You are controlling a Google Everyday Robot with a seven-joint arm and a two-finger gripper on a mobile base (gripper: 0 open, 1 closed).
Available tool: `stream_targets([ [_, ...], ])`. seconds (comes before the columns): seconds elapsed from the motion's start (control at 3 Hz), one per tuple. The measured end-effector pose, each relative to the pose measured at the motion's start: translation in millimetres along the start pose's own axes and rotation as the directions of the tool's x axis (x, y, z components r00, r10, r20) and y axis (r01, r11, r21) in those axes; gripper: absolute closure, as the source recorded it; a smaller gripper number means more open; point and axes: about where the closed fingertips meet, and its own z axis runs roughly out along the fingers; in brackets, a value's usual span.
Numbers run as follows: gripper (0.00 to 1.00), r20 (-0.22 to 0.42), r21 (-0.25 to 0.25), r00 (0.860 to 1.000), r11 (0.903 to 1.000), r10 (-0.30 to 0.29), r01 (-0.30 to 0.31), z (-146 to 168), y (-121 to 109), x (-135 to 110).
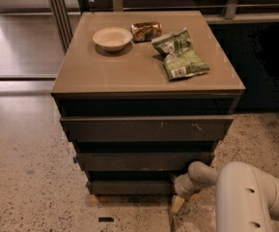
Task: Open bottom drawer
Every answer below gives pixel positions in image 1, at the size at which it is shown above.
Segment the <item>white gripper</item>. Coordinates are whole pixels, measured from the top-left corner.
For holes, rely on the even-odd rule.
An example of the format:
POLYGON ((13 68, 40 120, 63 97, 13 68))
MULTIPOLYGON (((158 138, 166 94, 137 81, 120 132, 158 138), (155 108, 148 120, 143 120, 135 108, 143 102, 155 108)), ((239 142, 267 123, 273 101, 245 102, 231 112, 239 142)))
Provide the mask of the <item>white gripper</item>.
POLYGON ((174 190, 177 195, 174 195, 171 203, 171 213, 176 214, 183 205, 186 197, 201 190, 200 184, 196 177, 191 177, 189 174, 183 174, 175 178, 174 190))

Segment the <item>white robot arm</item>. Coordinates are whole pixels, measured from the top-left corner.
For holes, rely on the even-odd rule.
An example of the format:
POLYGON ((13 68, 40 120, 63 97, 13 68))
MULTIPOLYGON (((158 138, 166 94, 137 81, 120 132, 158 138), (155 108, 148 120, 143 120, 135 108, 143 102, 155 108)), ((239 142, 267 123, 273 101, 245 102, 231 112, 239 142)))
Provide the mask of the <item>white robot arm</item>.
POLYGON ((279 178, 241 161, 216 170, 194 161, 185 174, 174 179, 171 212, 184 200, 205 188, 215 188, 217 232, 273 232, 279 221, 279 178))

